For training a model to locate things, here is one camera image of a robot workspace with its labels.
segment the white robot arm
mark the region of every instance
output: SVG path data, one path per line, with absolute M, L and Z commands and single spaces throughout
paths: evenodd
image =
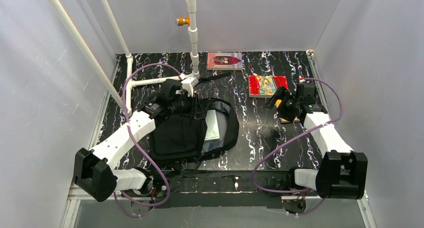
M 364 153 L 355 152 L 340 137 L 322 105 L 315 104 L 313 83 L 298 83 L 296 92 L 284 87 L 277 90 L 265 107 L 277 107 L 278 116 L 293 121 L 300 119 L 311 131 L 323 160 L 318 170 L 296 168 L 293 183 L 317 191 L 322 198 L 360 199 L 365 191 L 368 160 Z
M 166 80 L 159 93 L 143 101 L 141 111 L 134 112 L 129 123 L 123 124 L 89 151 L 81 148 L 75 155 L 75 184 L 99 202 L 106 200 L 114 191 L 141 189 L 147 180 L 147 173 L 142 169 L 115 170 L 122 156 L 134 146 L 128 126 L 138 142 L 169 114 L 189 111 L 197 99 L 193 90 L 197 83 L 195 77 L 187 77 L 181 82 Z

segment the white wall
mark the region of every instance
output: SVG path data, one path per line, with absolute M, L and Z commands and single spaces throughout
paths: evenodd
M 47 0 L 0 0 L 0 23 L 1 227 L 56 228 L 106 89 Z M 110 76 L 112 49 L 89 44 Z
M 368 156 L 378 227 L 424 223 L 423 31 L 424 0 L 341 0 L 315 51 L 320 77 L 344 103 L 336 129 Z
M 87 0 L 116 53 L 124 53 L 100 0 Z M 130 52 L 190 51 L 185 0 L 108 0 Z M 315 48 L 340 0 L 197 0 L 199 51 Z

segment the picture book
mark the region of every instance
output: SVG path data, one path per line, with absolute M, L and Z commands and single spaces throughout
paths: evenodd
M 249 76 L 249 97 L 272 97 L 281 86 L 289 88 L 285 76 Z
M 241 52 L 208 52 L 208 70 L 243 70 Z

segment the orange valve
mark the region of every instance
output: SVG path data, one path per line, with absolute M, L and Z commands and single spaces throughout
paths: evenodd
M 184 24 L 187 24 L 188 26 L 190 26 L 190 17 L 177 17 L 176 18 L 176 23 L 178 26 L 183 26 Z

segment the black table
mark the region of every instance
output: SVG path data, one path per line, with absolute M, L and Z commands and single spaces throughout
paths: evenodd
M 172 65 L 186 74 L 191 71 L 189 53 L 151 53 L 133 54 L 134 69 L 155 62 Z M 207 53 L 200 54 L 199 70 L 201 77 L 208 77 L 221 71 L 206 70 Z M 306 53 L 295 52 L 244 52 L 244 71 L 234 71 L 232 76 L 202 83 L 195 87 L 201 97 L 218 97 L 234 105 L 240 122 L 238 142 L 231 150 L 222 153 L 212 160 L 203 161 L 199 170 L 252 170 L 257 162 L 288 139 L 302 133 L 304 128 L 300 123 L 281 125 L 272 109 L 262 106 L 264 98 L 250 98 L 248 75 L 283 75 L 287 77 L 289 89 L 295 88 L 299 77 L 312 77 L 312 71 Z M 122 93 L 126 79 L 127 62 L 124 55 L 118 56 L 118 69 L 114 86 Z M 166 76 L 175 76 L 175 72 L 167 67 L 151 67 L 137 75 L 137 80 Z M 159 89 L 160 85 L 137 87 L 132 92 L 132 108 L 137 110 L 141 100 Z M 103 141 L 124 123 L 124 116 L 118 105 L 110 98 L 105 118 L 103 120 L 99 141 Z M 149 136 L 142 139 L 141 147 L 148 150 Z M 260 169 L 288 170 L 291 167 L 318 168 L 322 155 L 312 136 L 299 139 L 279 151 L 262 165 Z M 150 169 L 150 163 L 137 150 L 132 148 L 120 161 L 119 169 L 132 167 Z M 193 163 L 183 163 L 183 168 L 195 169 Z

